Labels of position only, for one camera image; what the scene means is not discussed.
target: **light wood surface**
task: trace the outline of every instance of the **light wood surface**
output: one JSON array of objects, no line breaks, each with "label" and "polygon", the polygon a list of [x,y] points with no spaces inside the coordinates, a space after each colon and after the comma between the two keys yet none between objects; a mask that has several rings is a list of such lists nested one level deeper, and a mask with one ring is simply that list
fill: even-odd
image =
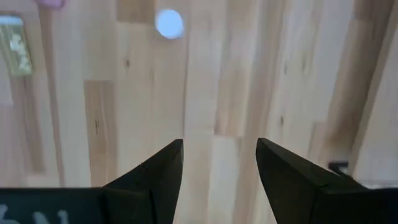
[{"label": "light wood surface", "polygon": [[360,182],[385,187],[398,185],[397,25],[398,4],[395,2],[349,169]]},{"label": "light wood surface", "polygon": [[[165,8],[181,13],[179,39],[154,27]],[[80,0],[51,11],[2,0],[25,21],[35,73],[10,77],[0,56],[0,186],[104,185],[184,138],[175,223],[275,223],[258,137],[394,185],[397,8]]]}]

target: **wood grain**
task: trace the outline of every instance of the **wood grain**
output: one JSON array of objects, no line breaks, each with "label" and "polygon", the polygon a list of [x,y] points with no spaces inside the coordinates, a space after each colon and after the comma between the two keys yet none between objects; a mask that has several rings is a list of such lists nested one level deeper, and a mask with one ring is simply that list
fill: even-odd
[{"label": "wood grain", "polygon": [[209,224],[233,222],[239,174],[239,147],[239,139],[227,136],[214,137],[208,195],[207,223]]},{"label": "wood grain", "polygon": [[123,175],[157,152],[152,120],[152,39],[155,31],[143,24],[120,23],[118,34],[118,175]]},{"label": "wood grain", "polygon": [[62,161],[62,148],[61,148],[61,139],[60,139],[60,124],[59,124],[59,113],[58,113],[58,102],[57,102],[57,91],[55,89],[55,69],[54,69],[54,58],[53,58],[53,38],[52,38],[52,15],[51,10],[40,7],[39,8],[39,16],[40,16],[40,25],[42,28],[42,38],[43,38],[43,50],[44,50],[44,59],[46,61],[45,67],[47,70],[48,77],[48,88],[50,94],[50,110],[51,110],[51,120],[53,127],[53,140],[55,146],[55,162],[57,165],[57,173],[58,173],[58,181],[59,186],[65,186],[65,173],[63,168]]},{"label": "wood grain", "polygon": [[320,151],[318,157],[312,158],[323,166],[330,160],[347,160],[351,154],[393,3],[376,2],[358,0],[354,5],[325,136],[314,149]]},{"label": "wood grain", "polygon": [[191,5],[179,223],[207,219],[225,8],[225,0],[192,1]]},{"label": "wood grain", "polygon": [[116,5],[109,0],[75,3],[76,45],[84,80],[113,80],[116,73]]},{"label": "wood grain", "polygon": [[118,21],[154,24],[155,0],[117,0]]},{"label": "wood grain", "polygon": [[352,1],[306,3],[291,5],[290,39],[267,127],[269,139],[302,157],[308,155],[313,123],[326,120],[353,10]]},{"label": "wood grain", "polygon": [[28,174],[45,172],[43,149],[35,107],[32,77],[11,78],[19,139],[24,145],[25,168]]},{"label": "wood grain", "polygon": [[175,9],[181,14],[186,31],[175,40],[168,40],[156,33],[152,41],[155,149],[162,149],[174,139],[183,138],[184,129],[190,1],[157,0],[155,9],[164,8]]},{"label": "wood grain", "polygon": [[256,141],[264,134],[269,105],[274,91],[275,71],[280,62],[280,43],[284,41],[285,1],[264,1],[259,5],[257,50],[251,76],[248,112],[239,152],[239,179],[236,187],[233,223],[264,223],[269,204],[260,198],[255,162]]},{"label": "wood grain", "polygon": [[397,24],[398,4],[395,2],[350,160],[349,171],[359,181],[398,180],[395,172],[398,169]]},{"label": "wood grain", "polygon": [[11,83],[4,57],[0,54],[0,104],[12,105]]},{"label": "wood grain", "polygon": [[215,133],[242,136],[255,56],[259,1],[230,0],[218,87]]},{"label": "wood grain", "polygon": [[30,55],[34,66],[34,74],[28,78],[25,91],[22,82],[14,82],[14,98],[21,99],[15,101],[18,109],[15,113],[19,114],[17,119],[20,124],[19,129],[27,130],[26,136],[29,138],[30,146],[26,146],[26,151],[31,151],[32,170],[27,164],[29,173],[39,172],[42,175],[51,176],[58,179],[57,162],[55,160],[55,143],[53,140],[53,127],[51,119],[50,93],[48,89],[46,61],[42,44],[42,33],[40,29],[39,10],[35,2],[26,0],[1,1],[0,9],[6,12],[13,12],[24,20],[27,42]]},{"label": "wood grain", "polygon": [[85,114],[80,3],[51,12],[53,74],[58,103],[62,164],[66,187],[89,187],[90,157]]},{"label": "wood grain", "polygon": [[0,186],[25,187],[25,146],[12,105],[0,105]]},{"label": "wood grain", "polygon": [[101,187],[116,178],[116,126],[113,84],[85,81],[91,185]]}]

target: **pink object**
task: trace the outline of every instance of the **pink object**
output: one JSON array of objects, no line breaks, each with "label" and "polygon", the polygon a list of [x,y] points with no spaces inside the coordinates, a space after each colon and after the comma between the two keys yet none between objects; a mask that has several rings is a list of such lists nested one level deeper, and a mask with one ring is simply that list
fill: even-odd
[{"label": "pink object", "polygon": [[60,9],[65,4],[65,0],[36,0],[39,4],[55,9]]}]

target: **gold package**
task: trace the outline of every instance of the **gold package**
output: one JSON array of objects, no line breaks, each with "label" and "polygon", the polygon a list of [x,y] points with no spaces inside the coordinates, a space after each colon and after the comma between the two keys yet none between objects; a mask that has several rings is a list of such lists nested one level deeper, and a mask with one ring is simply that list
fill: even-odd
[{"label": "gold package", "polygon": [[24,32],[24,21],[17,16],[0,15],[0,48],[11,75],[33,73]]}]

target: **white ball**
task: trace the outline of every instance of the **white ball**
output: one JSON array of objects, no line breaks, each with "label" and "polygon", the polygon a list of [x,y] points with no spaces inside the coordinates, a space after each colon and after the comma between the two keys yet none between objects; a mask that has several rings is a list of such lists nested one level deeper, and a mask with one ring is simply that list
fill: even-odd
[{"label": "white ball", "polygon": [[182,36],[184,24],[181,15],[173,9],[163,9],[156,16],[156,29],[167,39]]}]

